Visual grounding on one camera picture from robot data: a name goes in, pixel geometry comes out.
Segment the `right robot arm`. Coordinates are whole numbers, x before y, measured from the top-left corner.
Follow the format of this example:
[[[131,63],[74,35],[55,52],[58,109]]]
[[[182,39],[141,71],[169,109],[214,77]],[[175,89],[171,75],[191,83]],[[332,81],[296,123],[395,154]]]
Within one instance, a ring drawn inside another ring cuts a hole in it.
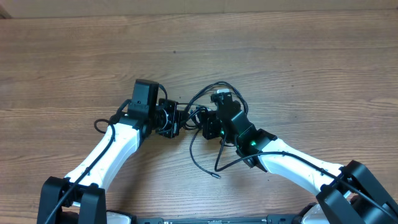
[[[238,160],[249,167],[285,177],[316,196],[301,223],[397,223],[397,203],[364,164],[319,160],[256,129],[239,102],[221,100],[216,106],[198,117],[204,132],[234,144]]]

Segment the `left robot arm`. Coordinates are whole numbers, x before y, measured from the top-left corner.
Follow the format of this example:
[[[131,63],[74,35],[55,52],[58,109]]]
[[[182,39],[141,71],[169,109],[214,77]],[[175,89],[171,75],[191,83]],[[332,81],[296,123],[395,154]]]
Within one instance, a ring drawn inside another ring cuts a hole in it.
[[[132,97],[105,119],[103,138],[64,178],[49,177],[40,193],[37,223],[136,223],[137,218],[108,210],[106,192],[126,160],[151,133],[173,136],[178,126],[176,102],[158,99],[165,88],[136,80]]]

